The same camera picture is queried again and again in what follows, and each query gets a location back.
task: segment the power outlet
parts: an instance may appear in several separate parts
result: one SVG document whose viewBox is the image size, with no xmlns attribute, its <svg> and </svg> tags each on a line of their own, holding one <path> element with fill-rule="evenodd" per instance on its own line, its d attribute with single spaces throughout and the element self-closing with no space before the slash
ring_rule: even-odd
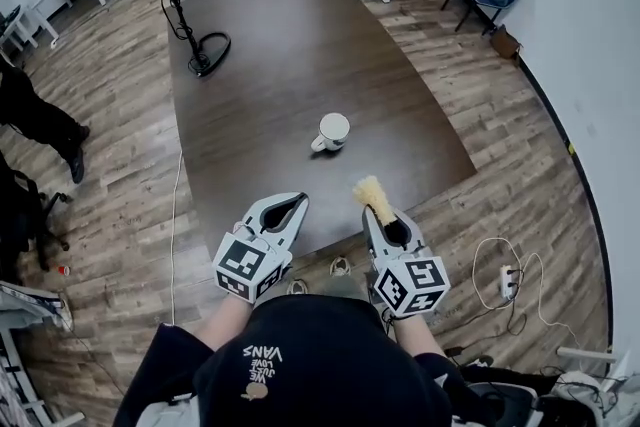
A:
<svg viewBox="0 0 640 427">
<path fill-rule="evenodd" d="M 511 269 L 511 265 L 500 267 L 500 295 L 505 301 L 511 301 L 516 295 L 517 282 L 516 273 Z"/>
</svg>

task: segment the wooden floor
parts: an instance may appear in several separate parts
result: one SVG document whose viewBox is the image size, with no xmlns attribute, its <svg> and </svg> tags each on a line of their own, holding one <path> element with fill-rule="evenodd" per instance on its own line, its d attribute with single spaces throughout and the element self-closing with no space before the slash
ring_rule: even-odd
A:
<svg viewBox="0 0 640 427">
<path fill-rule="evenodd" d="M 410 212 L 444 258 L 452 282 L 429 322 L 445 347 L 466 346 L 505 329 L 508 310 L 456 329 L 484 311 L 471 283 L 478 243 L 503 236 L 520 255 L 536 251 L 542 257 L 543 316 L 570 324 L 583 347 L 605 349 L 603 266 L 578 175 L 523 74 L 481 39 L 473 17 L 454 33 L 463 6 L 454 0 L 441 12 L 443 1 L 365 1 L 421 74 L 478 169 Z M 166 24 L 160 0 L 116 0 L 105 8 L 96 0 L 78 0 L 53 24 L 62 34 L 57 50 L 48 48 L 48 35 L 40 35 L 40 48 L 24 56 L 26 71 L 43 98 L 91 126 L 87 174 L 74 186 L 52 149 L 0 129 L 0 149 L 12 167 L 44 191 L 74 197 L 54 215 L 54 227 L 67 234 L 71 250 L 52 248 L 50 258 L 52 265 L 68 265 L 70 275 L 43 274 L 33 253 L 23 255 L 20 270 L 30 286 L 66 292 L 77 337 L 124 390 L 157 324 L 170 321 L 169 237 L 180 143 Z M 222 295 L 212 282 L 205 229 L 183 172 L 177 192 L 176 321 L 188 330 L 215 310 Z M 329 261 L 340 253 L 362 277 L 368 261 L 361 236 L 297 255 L 292 274 L 318 290 Z M 504 246 L 483 246 L 476 281 L 492 304 L 499 304 L 497 276 L 505 263 L 513 261 Z M 558 345 L 574 342 L 565 328 L 547 327 L 537 317 L 539 271 L 533 261 L 518 299 L 516 319 L 523 310 L 528 316 L 524 332 L 475 344 L 461 362 L 489 353 L 497 364 L 522 371 L 559 364 Z M 36 389 L 56 413 L 81 410 L 88 424 L 111 423 L 120 391 L 78 339 L 44 327 L 16 338 Z"/>
</svg>

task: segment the beige brush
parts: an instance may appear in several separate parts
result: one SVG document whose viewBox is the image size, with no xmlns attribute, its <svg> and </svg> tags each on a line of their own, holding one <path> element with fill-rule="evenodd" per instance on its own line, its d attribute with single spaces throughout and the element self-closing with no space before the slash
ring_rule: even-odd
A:
<svg viewBox="0 0 640 427">
<path fill-rule="evenodd" d="M 363 205 L 369 205 L 382 224 L 387 226 L 396 220 L 396 215 L 387 200 L 382 185 L 375 176 L 367 176 L 353 188 L 353 195 Z"/>
</svg>

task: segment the brown bag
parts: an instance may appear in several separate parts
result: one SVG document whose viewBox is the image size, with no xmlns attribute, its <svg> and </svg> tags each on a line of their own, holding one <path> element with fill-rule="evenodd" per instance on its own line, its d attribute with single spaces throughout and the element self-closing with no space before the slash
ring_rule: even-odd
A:
<svg viewBox="0 0 640 427">
<path fill-rule="evenodd" d="M 514 65 L 518 66 L 520 62 L 520 48 L 522 45 L 507 32 L 507 28 L 501 25 L 491 35 L 491 46 L 494 48 L 500 57 L 505 59 L 513 59 Z"/>
</svg>

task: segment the white mug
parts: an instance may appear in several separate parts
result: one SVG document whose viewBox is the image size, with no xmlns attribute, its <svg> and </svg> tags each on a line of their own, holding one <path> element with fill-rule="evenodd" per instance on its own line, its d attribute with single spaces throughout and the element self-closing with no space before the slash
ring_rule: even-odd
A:
<svg viewBox="0 0 640 427">
<path fill-rule="evenodd" d="M 313 151 L 336 151 L 344 146 L 349 135 L 349 120 L 342 114 L 332 112 L 320 120 L 319 135 L 311 143 Z"/>
</svg>

